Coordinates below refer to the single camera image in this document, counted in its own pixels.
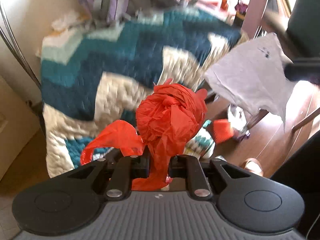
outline white wall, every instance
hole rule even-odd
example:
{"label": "white wall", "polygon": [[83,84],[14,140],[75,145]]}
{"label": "white wall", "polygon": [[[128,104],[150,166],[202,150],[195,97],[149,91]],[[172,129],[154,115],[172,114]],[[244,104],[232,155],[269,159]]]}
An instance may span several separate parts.
{"label": "white wall", "polygon": [[[35,56],[44,36],[51,32],[51,22],[71,9],[80,11],[77,0],[3,0],[16,40],[36,76],[40,78],[40,60]],[[2,18],[0,24],[5,30]],[[37,86],[24,72],[0,39],[0,75],[23,99],[41,101]]]}

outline red plastic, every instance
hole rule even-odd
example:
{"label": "red plastic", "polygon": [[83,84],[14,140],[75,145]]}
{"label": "red plastic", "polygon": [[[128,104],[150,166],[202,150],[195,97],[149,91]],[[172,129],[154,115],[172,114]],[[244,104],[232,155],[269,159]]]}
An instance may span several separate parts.
{"label": "red plastic", "polygon": [[152,156],[150,175],[147,179],[134,179],[132,189],[151,191],[167,186],[171,181],[167,179],[170,158],[183,153],[186,143],[201,128],[207,112],[205,89],[194,93],[180,84],[170,85],[171,81],[155,86],[154,93],[139,105],[136,119],[141,137],[130,124],[115,121],[84,149],[81,164],[92,160],[96,147],[120,148],[127,156],[141,155],[147,144]]}

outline wooden floor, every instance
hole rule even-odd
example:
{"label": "wooden floor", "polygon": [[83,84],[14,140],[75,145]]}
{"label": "wooden floor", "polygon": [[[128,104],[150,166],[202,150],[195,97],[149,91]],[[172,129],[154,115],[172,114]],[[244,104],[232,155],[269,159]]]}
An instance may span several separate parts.
{"label": "wooden floor", "polygon": [[[222,155],[235,165],[247,158],[257,158],[266,177],[270,177],[309,137],[312,123],[297,131],[291,128],[320,104],[319,89],[308,82],[295,87],[287,104],[285,127],[281,118],[265,116],[251,130],[248,140],[241,143],[229,140],[216,145],[214,156]],[[208,106],[207,118],[225,118],[228,102],[220,98]],[[320,118],[315,120],[312,133],[319,130]],[[0,240],[9,240],[19,232],[11,213],[14,196],[21,190],[49,178],[45,163],[46,144],[41,131],[29,141],[0,181]],[[184,188],[183,180],[174,181],[175,189]]]}
{"label": "wooden floor", "polygon": [[[291,133],[291,128],[305,118],[320,103],[318,87],[299,82],[293,90],[286,109],[285,127],[281,118],[267,114],[258,124],[250,129],[250,138],[241,143],[229,140],[216,145],[213,156],[222,155],[228,162],[240,166],[247,158],[257,158],[263,168],[264,176],[270,177],[309,137],[312,122]],[[225,99],[208,105],[208,118],[226,118]],[[319,123],[313,130],[319,129]]]}

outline bed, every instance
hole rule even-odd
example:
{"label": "bed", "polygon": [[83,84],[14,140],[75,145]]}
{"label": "bed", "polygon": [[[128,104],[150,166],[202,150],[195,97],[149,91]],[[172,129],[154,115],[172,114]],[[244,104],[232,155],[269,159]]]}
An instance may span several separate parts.
{"label": "bed", "polygon": [[[208,67],[246,40],[197,7],[45,37],[41,78],[49,176],[77,168],[84,147],[113,121],[135,125],[135,109],[154,84],[173,78],[197,90]],[[96,149],[93,160],[110,150]]]}

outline metal screw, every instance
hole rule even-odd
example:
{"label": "metal screw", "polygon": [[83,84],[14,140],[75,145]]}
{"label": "metal screw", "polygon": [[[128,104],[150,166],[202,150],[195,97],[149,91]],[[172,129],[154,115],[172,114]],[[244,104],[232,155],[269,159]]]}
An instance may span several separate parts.
{"label": "metal screw", "polygon": [[120,197],[122,195],[122,191],[119,189],[110,189],[107,191],[108,197]]}
{"label": "metal screw", "polygon": [[157,194],[157,195],[155,195],[155,198],[157,198],[157,199],[162,198],[162,197],[163,197],[162,194]]}
{"label": "metal screw", "polygon": [[195,190],[195,195],[198,196],[198,197],[207,197],[210,195],[210,191],[207,190],[207,189],[196,189]]}

